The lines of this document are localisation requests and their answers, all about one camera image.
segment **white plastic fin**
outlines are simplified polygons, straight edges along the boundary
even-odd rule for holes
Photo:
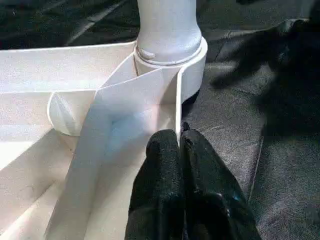
[[[47,116],[54,129],[79,136],[96,91],[54,92],[48,102]]]

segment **dark textile surface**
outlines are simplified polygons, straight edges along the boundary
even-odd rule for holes
[[[264,240],[320,239],[314,2],[197,1],[208,55],[184,119],[238,179]],[[0,49],[125,42],[138,32],[135,0],[0,0]]]

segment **white plastic part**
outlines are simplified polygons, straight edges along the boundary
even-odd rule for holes
[[[155,65],[184,63],[200,51],[196,0],[138,0],[138,53]]]
[[[0,51],[0,240],[124,239],[146,144],[161,129],[180,139],[208,50],[195,0],[139,6],[138,48]]]

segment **black fabric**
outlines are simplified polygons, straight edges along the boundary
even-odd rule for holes
[[[181,240],[185,219],[183,166],[172,130],[155,133],[133,183],[126,240]]]
[[[238,178],[266,240],[320,239],[317,17],[221,35],[184,117]]]
[[[203,32],[269,28],[308,18],[314,1],[197,0],[197,20]],[[139,25],[136,0],[0,0],[0,49],[127,42]]]

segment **white pipe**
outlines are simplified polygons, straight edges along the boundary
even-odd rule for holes
[[[202,39],[197,25],[197,0],[137,0],[140,57],[151,64],[175,65],[200,51]]]

